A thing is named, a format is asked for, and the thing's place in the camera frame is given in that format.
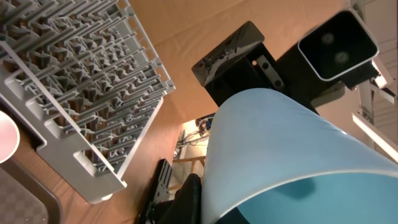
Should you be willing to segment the pink plastic cup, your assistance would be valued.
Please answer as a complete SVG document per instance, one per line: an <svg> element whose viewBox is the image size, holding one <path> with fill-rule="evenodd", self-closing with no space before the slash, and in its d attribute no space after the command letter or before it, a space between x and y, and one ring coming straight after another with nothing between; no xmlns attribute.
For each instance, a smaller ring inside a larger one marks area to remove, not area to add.
<svg viewBox="0 0 398 224"><path fill-rule="evenodd" d="M0 163L3 163L17 151L21 135L13 119L3 111L1 111L0 122Z"/></svg>

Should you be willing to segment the light blue plastic cup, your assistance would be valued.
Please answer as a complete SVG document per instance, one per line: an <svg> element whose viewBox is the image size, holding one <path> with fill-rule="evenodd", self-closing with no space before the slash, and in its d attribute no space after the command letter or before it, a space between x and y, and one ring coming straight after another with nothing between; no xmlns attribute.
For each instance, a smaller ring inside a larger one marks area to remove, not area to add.
<svg viewBox="0 0 398 224"><path fill-rule="evenodd" d="M270 89L227 99L211 126L201 220L396 223L397 165Z"/></svg>

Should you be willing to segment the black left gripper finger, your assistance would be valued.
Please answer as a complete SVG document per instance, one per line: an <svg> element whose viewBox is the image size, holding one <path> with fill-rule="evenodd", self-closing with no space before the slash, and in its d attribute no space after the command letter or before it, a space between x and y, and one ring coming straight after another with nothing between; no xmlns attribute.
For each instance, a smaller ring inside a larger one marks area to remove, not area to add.
<svg viewBox="0 0 398 224"><path fill-rule="evenodd" d="M201 178L190 174L178 190L160 224L197 224L200 222Z"/></svg>

